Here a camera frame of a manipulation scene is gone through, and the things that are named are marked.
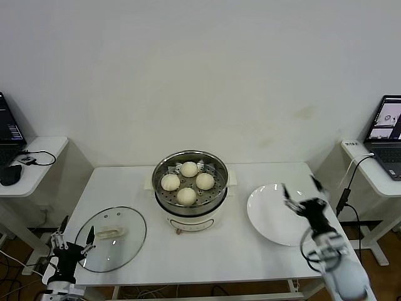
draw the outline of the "laptop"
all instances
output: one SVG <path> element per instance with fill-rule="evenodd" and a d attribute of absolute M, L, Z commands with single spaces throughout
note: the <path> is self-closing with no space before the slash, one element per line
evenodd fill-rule
<path fill-rule="evenodd" d="M 8 167 L 26 145 L 26 141 L 0 92 L 0 170 Z"/>
<path fill-rule="evenodd" d="M 401 181 L 401 95 L 384 95 L 365 147 L 395 181 Z"/>

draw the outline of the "steamed bun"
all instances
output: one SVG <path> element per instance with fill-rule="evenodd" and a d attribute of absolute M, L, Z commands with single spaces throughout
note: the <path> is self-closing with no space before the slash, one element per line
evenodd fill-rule
<path fill-rule="evenodd" d="M 214 185 L 214 179 L 211 174 L 199 174 L 195 180 L 196 186 L 202 190 L 209 190 Z"/>
<path fill-rule="evenodd" d="M 177 202 L 183 206 L 190 206 L 196 201 L 196 192 L 191 188 L 182 188 L 177 193 Z"/>
<path fill-rule="evenodd" d="M 194 177 L 198 173 L 198 165 L 195 162 L 185 162 L 181 166 L 181 174 L 184 177 Z"/>
<path fill-rule="evenodd" d="M 162 178 L 162 188 L 167 191 L 173 191 L 180 187 L 180 178 L 176 174 L 166 174 Z"/>

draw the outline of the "white wall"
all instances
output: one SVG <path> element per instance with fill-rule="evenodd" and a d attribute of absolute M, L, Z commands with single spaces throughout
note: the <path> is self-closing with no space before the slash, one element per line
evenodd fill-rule
<path fill-rule="evenodd" d="M 0 89 L 94 166 L 308 161 L 401 93 L 400 1 L 0 0 Z"/>

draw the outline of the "white plate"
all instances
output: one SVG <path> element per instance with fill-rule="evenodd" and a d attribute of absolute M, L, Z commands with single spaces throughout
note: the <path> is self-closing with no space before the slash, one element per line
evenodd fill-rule
<path fill-rule="evenodd" d="M 307 198 L 301 191 L 286 188 L 294 201 Z M 285 205 L 281 184 L 257 188 L 248 198 L 247 213 L 259 233 L 280 245 L 299 246 L 303 234 L 309 228 L 306 218 L 296 215 Z"/>

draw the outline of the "computer mouse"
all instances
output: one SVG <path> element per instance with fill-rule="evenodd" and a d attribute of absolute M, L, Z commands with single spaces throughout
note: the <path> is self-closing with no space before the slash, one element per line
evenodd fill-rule
<path fill-rule="evenodd" d="M 0 184 L 3 186 L 10 186 L 19 181 L 21 178 L 21 171 L 23 167 L 21 165 L 12 165 L 4 168 L 0 172 Z"/>

